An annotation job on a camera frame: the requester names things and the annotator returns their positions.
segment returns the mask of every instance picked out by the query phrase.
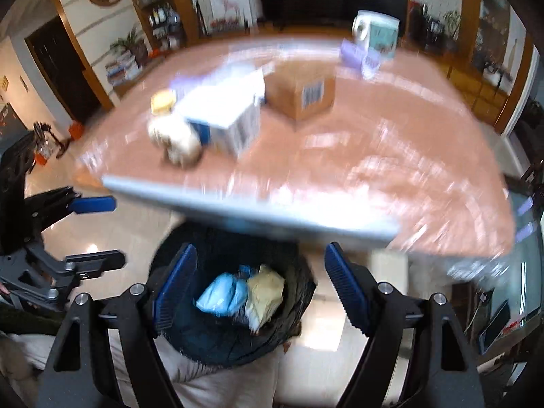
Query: green plant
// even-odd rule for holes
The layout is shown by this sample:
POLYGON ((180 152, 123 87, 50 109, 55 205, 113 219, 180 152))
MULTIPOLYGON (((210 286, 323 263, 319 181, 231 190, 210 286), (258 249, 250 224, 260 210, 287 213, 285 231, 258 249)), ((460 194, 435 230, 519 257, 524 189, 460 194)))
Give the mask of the green plant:
POLYGON ((134 26, 126 38, 118 38, 117 41, 110 44, 109 48, 115 53, 132 51, 141 39, 141 32, 136 32, 136 26, 134 26))
POLYGON ((455 39, 459 25, 461 24, 461 14, 459 11, 447 11, 444 14, 445 34, 455 39))

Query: stuffed animal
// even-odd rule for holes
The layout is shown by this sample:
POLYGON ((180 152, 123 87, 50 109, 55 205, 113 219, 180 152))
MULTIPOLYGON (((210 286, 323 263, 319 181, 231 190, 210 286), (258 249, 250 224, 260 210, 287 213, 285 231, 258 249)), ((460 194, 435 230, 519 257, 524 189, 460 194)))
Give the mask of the stuffed animal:
POLYGON ((151 142, 164 148, 169 161, 183 168, 194 165, 202 154, 197 132, 178 115, 153 118, 148 124, 151 142))

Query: sign on wall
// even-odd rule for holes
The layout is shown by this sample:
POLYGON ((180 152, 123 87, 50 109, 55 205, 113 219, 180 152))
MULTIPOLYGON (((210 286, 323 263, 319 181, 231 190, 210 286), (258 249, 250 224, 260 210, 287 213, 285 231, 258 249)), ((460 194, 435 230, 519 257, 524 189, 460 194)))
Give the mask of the sign on wall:
POLYGON ((249 0, 210 0, 214 20, 236 20, 242 26, 244 21, 253 24, 249 0))
POLYGON ((7 80, 7 76, 4 75, 4 77, 0 79, 0 89, 2 89, 5 92, 8 86, 9 86, 9 81, 7 80))

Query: trash can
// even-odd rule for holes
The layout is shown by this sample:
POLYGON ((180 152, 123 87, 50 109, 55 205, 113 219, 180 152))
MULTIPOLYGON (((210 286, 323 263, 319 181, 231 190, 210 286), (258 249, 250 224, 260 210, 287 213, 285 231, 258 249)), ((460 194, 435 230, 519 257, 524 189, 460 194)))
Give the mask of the trash can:
POLYGON ((177 304, 172 327, 163 332, 174 348, 204 365, 232 367, 270 353, 291 337, 316 289, 297 243, 185 222, 172 230, 158 248, 150 275, 167 267, 184 243, 194 245, 198 263, 185 296, 177 304), (266 264, 285 279, 282 304, 258 335, 229 317, 216 317, 195 307, 195 301, 218 275, 234 274, 241 264, 257 269, 266 264))

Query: metal bolt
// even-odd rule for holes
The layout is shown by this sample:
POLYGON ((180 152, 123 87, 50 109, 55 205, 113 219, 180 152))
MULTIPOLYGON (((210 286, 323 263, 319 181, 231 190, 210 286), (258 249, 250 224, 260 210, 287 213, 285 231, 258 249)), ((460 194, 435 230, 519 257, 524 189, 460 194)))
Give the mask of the metal bolt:
POLYGON ((145 286, 143 284, 134 284, 130 288, 130 292, 133 296, 139 296, 140 294, 143 293, 144 290, 145 290, 145 286))
POLYGON ((56 288, 50 288, 47 292, 47 298, 48 299, 56 299, 59 297, 59 290, 56 288))
POLYGON ((444 305, 446 302, 448 302, 442 293, 436 293, 432 298, 438 305, 444 305))
POLYGON ((380 282, 377 285, 377 289, 380 290, 383 294, 393 293, 393 286, 389 282, 380 282))
POLYGON ((89 295, 86 294, 86 293, 81 293, 81 294, 78 294, 76 297, 75 297, 75 303, 77 305, 83 305, 85 304, 86 301, 89 300, 89 295))

